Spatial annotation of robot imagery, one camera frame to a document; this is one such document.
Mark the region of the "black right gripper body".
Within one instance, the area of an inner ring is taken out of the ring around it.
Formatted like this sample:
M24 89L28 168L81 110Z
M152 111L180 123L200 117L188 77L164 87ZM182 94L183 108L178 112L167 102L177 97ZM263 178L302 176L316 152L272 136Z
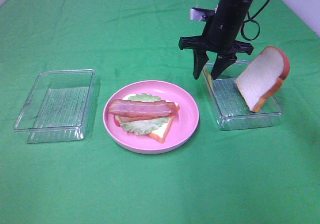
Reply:
M227 26L224 24L214 25L208 21L204 30L199 36L181 37L178 46L180 50L191 49L195 58L206 59L207 51L214 52L222 56L236 53L246 53L250 55L254 48L247 42L238 41L238 33L244 34L244 24Z

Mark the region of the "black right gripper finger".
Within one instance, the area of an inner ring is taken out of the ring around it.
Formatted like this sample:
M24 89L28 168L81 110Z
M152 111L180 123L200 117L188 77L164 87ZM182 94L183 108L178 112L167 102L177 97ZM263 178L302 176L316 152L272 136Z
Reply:
M216 61L211 70L211 77L215 80L221 73L227 69L230 65L234 64L237 60L236 54L217 54Z
M197 80L209 58L206 50L200 49L193 49L193 57L193 77Z

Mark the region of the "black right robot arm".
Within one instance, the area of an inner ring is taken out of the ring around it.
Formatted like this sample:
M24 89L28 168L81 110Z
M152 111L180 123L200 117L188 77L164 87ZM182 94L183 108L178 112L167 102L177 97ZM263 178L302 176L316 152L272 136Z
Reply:
M206 13L206 24L199 36L181 37L179 48L193 51L193 77L198 79L209 60L207 52L217 54L211 71L216 79L226 68L236 62L237 53L250 55L250 43L236 40L246 15L254 0L219 0L217 9Z

